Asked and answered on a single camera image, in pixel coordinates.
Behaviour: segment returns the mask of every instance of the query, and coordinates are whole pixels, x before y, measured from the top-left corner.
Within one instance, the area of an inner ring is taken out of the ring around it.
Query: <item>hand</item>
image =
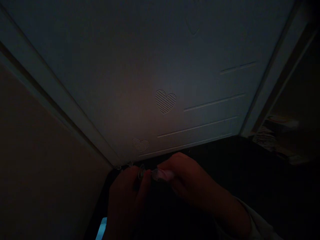
[[[151,184],[151,171],[147,170],[139,191],[134,191],[139,168],[127,168],[118,175],[109,190],[107,227],[104,239],[129,239],[143,210]]]
[[[189,204],[212,214],[220,227],[231,236],[247,239],[251,220],[245,208],[224,188],[217,184],[192,158],[176,153],[158,165],[171,170],[170,181],[175,192]]]
[[[195,207],[211,212],[217,184],[195,160],[179,152],[159,164],[158,168],[174,172],[176,177],[170,184],[180,197]]]

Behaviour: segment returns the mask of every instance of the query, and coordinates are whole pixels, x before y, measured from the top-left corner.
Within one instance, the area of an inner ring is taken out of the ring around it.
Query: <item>striped heart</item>
[[[156,93],[156,102],[162,114],[169,112],[176,104],[176,95],[170,93],[168,96],[163,90],[158,90]]]
[[[146,150],[149,147],[149,142],[147,140],[140,141],[139,139],[136,139],[136,138],[132,140],[132,144],[140,152]]]

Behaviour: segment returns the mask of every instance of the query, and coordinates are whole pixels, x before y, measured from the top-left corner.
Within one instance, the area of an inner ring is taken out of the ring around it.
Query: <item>door frame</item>
[[[241,136],[248,137],[254,135],[252,129],[260,119],[260,113],[265,107],[270,94],[279,81],[281,73],[285,69],[288,60],[290,60],[291,54],[310,22],[312,22],[312,10],[310,6],[305,1],[296,1],[244,120],[240,130]]]
[[[294,5],[245,118],[241,136],[250,135],[285,63],[310,22],[306,12],[305,3]],[[0,25],[0,61],[79,141],[114,167],[127,164],[117,156],[1,4]]]

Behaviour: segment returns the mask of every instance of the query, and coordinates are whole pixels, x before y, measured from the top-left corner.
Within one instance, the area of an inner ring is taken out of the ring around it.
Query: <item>dark floor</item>
[[[283,239],[320,239],[318,162],[291,166],[239,136],[181,152],[195,159],[216,182],[258,212]],[[154,169],[171,155],[135,165],[144,163],[147,169]],[[95,239],[101,219],[107,216],[109,187],[118,174],[113,170],[108,175],[85,239]]]

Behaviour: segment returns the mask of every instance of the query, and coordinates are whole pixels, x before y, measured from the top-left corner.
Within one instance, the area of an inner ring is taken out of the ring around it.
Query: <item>white door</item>
[[[237,135],[293,2],[1,0],[122,162]]]

